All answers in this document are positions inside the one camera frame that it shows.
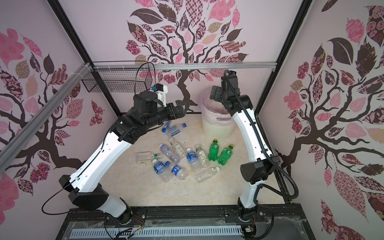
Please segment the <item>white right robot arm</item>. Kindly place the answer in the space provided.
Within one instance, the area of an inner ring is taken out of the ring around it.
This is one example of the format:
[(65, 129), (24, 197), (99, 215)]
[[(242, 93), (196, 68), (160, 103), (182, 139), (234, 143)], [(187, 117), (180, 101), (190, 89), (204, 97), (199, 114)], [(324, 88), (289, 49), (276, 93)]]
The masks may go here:
[(276, 169), (268, 159), (278, 161), (262, 136), (250, 98), (240, 93), (236, 72), (224, 71), (221, 86), (212, 87), (210, 99), (224, 106), (245, 141), (249, 161), (240, 167), (246, 185), (238, 199), (238, 211), (240, 219), (248, 221), (258, 212), (257, 195), (262, 185)]

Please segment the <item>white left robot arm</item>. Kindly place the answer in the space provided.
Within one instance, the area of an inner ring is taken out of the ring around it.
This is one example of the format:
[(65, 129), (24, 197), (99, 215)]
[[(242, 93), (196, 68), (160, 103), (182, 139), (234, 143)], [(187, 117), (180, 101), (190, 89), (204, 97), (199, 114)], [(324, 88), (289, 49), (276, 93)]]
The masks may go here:
[(164, 92), (144, 91), (134, 95), (134, 106), (120, 116), (107, 131), (103, 142), (73, 174), (59, 182), (69, 192), (72, 204), (85, 211), (101, 211), (127, 224), (133, 215), (121, 198), (108, 194), (100, 180), (119, 156), (153, 127), (183, 118), (187, 109), (183, 101), (166, 103)]

